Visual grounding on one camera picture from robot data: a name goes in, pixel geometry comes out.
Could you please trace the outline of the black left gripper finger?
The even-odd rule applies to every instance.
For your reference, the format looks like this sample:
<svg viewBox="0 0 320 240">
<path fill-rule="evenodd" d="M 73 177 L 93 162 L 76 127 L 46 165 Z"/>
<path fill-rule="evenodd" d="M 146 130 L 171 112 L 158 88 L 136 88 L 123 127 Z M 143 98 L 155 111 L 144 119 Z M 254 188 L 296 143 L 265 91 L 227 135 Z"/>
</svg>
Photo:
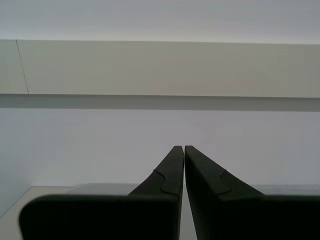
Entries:
<svg viewBox="0 0 320 240">
<path fill-rule="evenodd" d="M 320 198 L 266 195 L 187 145 L 185 181 L 199 240 L 317 240 Z"/>
<path fill-rule="evenodd" d="M 25 240 L 177 240 L 185 156 L 173 147 L 127 195 L 49 194 L 28 202 L 18 224 Z"/>
</svg>

